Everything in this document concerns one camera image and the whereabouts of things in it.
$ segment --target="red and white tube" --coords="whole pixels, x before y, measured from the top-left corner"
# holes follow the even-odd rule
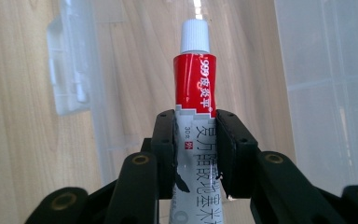
[[[216,179],[216,58],[209,53],[206,21],[183,24],[181,53],[173,61],[177,175],[170,223],[223,223],[220,181]]]

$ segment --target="wooden surface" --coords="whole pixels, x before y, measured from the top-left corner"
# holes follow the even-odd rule
[[[126,0],[124,21],[108,25],[125,132],[139,142],[151,136],[157,113],[174,106],[172,58],[179,24],[194,17],[190,3]],[[261,149],[293,160],[273,1],[201,3],[218,58],[217,107],[237,114]],[[0,223],[24,222],[55,189],[101,186],[90,112],[55,112],[46,28],[58,13],[57,0],[0,1]],[[162,223],[168,206],[161,206]],[[225,202],[226,223],[252,222],[248,206]]]

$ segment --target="transparent plastic panel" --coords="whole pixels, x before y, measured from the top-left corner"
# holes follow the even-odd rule
[[[61,0],[48,27],[50,77],[57,112],[90,110],[103,185],[117,179],[137,134],[124,131],[110,24],[123,21],[119,0]]]
[[[358,184],[358,1],[275,1],[301,171],[340,195]]]

